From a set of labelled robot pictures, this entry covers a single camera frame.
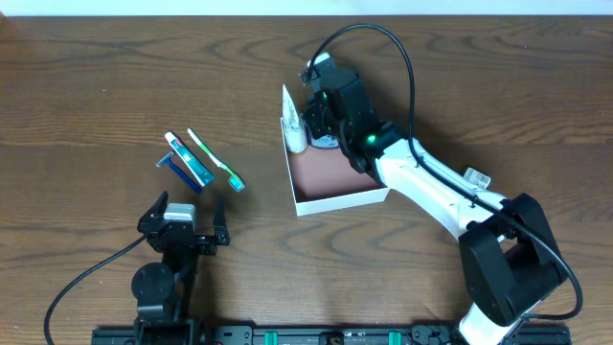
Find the wood grain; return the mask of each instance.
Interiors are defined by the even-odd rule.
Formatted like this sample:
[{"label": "wood grain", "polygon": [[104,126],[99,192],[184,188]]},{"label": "wood grain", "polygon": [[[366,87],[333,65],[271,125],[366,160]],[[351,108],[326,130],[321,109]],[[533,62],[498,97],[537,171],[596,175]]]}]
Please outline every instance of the wood grain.
[{"label": "wood grain", "polygon": [[[578,344],[613,342],[613,19],[610,17],[8,18],[0,28],[0,343],[40,344],[44,313],[74,277],[138,237],[163,190],[195,202],[200,231],[227,199],[232,245],[200,267],[207,320],[407,324],[467,311],[457,244],[411,201],[296,218],[279,135],[281,86],[345,24],[394,32],[413,60],[417,132],[450,167],[543,205],[585,295]],[[406,124],[407,76],[382,35],[329,50],[355,66],[383,116]],[[193,127],[244,177],[201,198],[154,164],[163,134]],[[136,315],[147,245],[60,302],[57,344]],[[539,311],[571,308],[565,285]]]}]

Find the black cable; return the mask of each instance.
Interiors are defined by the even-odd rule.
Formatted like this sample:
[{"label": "black cable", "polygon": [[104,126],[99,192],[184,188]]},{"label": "black cable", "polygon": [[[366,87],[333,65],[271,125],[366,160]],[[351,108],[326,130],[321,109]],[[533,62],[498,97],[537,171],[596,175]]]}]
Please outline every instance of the black cable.
[{"label": "black cable", "polygon": [[56,297],[56,299],[51,303],[51,306],[49,306],[49,308],[47,309],[47,314],[45,315],[45,324],[44,324],[44,331],[45,331],[45,339],[47,340],[47,344],[48,345],[54,345],[54,340],[51,338],[51,332],[49,332],[49,324],[51,322],[51,314],[53,314],[54,309],[57,306],[57,303],[59,303],[59,300],[66,294],[66,292],[68,292],[71,288],[73,288],[78,282],[80,282],[81,280],[83,280],[83,278],[87,277],[88,275],[92,274],[94,271],[96,271],[98,268],[112,262],[113,260],[121,257],[122,255],[124,255],[125,253],[127,253],[128,251],[130,251],[132,248],[134,248],[135,246],[137,246],[140,242],[144,241],[147,237],[143,236],[140,239],[136,240],[135,242],[133,242],[131,245],[127,246],[126,248],[118,251],[116,254],[113,254],[113,256],[109,257],[108,259],[101,261],[100,263],[96,264],[95,266],[89,268],[88,270],[84,271],[83,273],[81,273],[81,275],[77,278],[75,278],[74,281],[70,282],[69,285],[67,285],[64,290],[62,290]]},{"label": "black cable", "polygon": [[495,207],[493,207],[493,206],[485,203],[481,199],[479,199],[479,197],[477,195],[472,195],[470,192],[464,190],[460,186],[457,186],[454,183],[452,183],[451,181],[446,180],[444,177],[442,177],[440,174],[438,174],[432,168],[430,168],[425,163],[425,161],[423,160],[422,156],[418,155],[418,153],[415,150],[415,147],[413,145],[413,132],[414,132],[414,127],[415,127],[415,125],[414,125],[414,119],[415,119],[415,80],[413,78],[413,67],[411,66],[411,60],[409,59],[409,56],[406,54],[406,51],[404,50],[404,47],[402,46],[402,43],[400,43],[400,41],[392,33],[390,33],[389,31],[381,28],[380,26],[378,26],[376,24],[359,23],[359,24],[352,24],[352,25],[346,26],[346,27],[340,29],[339,31],[337,31],[336,33],[332,34],[317,49],[317,51],[315,52],[315,55],[310,60],[310,64],[309,64],[308,69],[306,71],[306,76],[309,79],[312,77],[312,70],[313,70],[313,67],[315,65],[315,59],[317,59],[317,57],[319,57],[319,55],[322,53],[324,48],[326,48],[326,46],[330,42],[332,42],[339,35],[342,35],[342,34],[348,32],[348,31],[355,30],[355,29],[372,29],[372,30],[376,30],[376,31],[378,31],[380,33],[383,33],[383,34],[387,35],[396,44],[396,46],[400,50],[400,53],[402,54],[402,57],[404,58],[404,62],[406,63],[406,68],[407,68],[407,70],[409,72],[409,97],[410,97],[410,103],[409,103],[409,137],[408,137],[409,150],[411,151],[411,154],[413,154],[413,156],[417,160],[418,165],[421,165],[424,170],[426,170],[428,173],[430,173],[436,179],[441,181],[442,184],[444,184],[445,186],[449,187],[454,192],[456,192],[459,195],[469,199],[473,204],[475,204],[475,205],[477,205],[477,206],[487,210],[488,212],[491,212],[495,216],[497,216],[500,219],[504,220],[507,224],[509,224],[511,227],[513,227],[517,231],[521,232],[522,234],[528,236],[533,241],[538,243],[538,245],[543,247],[545,250],[547,250],[552,255],[552,257],[554,257],[554,259],[557,261],[557,263],[561,266],[562,270],[568,276],[568,279],[570,280],[571,284],[573,284],[573,288],[575,289],[576,304],[575,304],[575,307],[571,311],[563,313],[563,314],[559,314],[559,315],[526,313],[523,316],[525,318],[534,318],[534,319],[544,319],[544,320],[560,321],[560,320],[570,319],[572,317],[575,317],[577,314],[579,314],[579,312],[583,308],[583,292],[581,291],[581,285],[579,284],[579,280],[577,279],[577,276],[575,275],[575,273],[573,272],[571,267],[568,264],[566,264],[566,262],[564,262],[564,260],[561,258],[561,256],[557,255],[555,250],[549,244],[547,244],[546,241],[544,241],[540,237],[540,235],[538,235],[532,229],[532,227],[530,227],[528,225],[523,225],[523,224],[518,223],[517,221],[515,221],[511,217],[509,217],[509,216],[503,214],[502,212],[500,212]]},{"label": "black cable", "polygon": [[341,145],[343,146],[343,150],[345,152],[349,152],[349,148],[347,147],[347,136],[345,135],[345,125],[347,124],[347,118],[341,120],[341,125],[338,130],[341,132]]}]

